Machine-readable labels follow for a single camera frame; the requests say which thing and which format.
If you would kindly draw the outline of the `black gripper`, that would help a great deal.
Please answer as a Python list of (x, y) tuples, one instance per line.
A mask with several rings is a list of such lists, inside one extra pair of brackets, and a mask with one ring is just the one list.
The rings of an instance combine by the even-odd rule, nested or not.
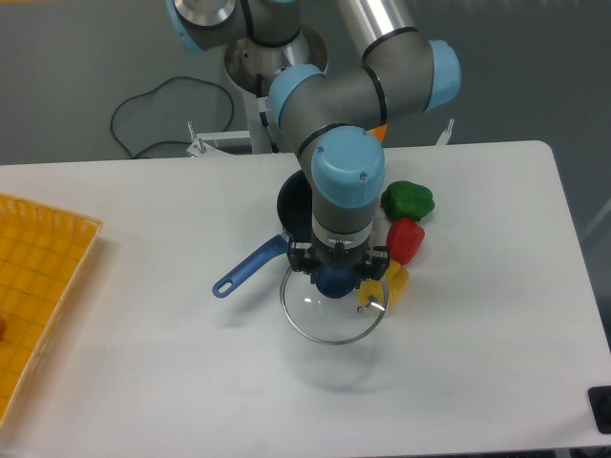
[(287, 257), (294, 272), (302, 272), (314, 284), (325, 269), (346, 269), (355, 276), (355, 288), (364, 281), (380, 281), (390, 266), (390, 249), (386, 245), (368, 248), (369, 237), (363, 240), (324, 239), (311, 233), (311, 242), (291, 241)]

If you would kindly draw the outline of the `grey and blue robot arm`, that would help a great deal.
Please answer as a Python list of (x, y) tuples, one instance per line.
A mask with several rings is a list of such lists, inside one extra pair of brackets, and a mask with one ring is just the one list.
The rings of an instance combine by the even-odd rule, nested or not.
[(454, 49), (424, 39), (403, 1), (342, 1), (361, 64), (327, 76), (311, 58), (296, 1), (170, 1), (166, 8), (190, 51), (244, 45), (241, 72), (268, 100), (311, 189), (310, 222), (287, 224), (218, 281), (214, 294), (227, 296), (281, 254), (330, 298), (382, 279), (390, 251), (369, 237), (385, 154), (372, 130), (455, 98), (461, 70)]

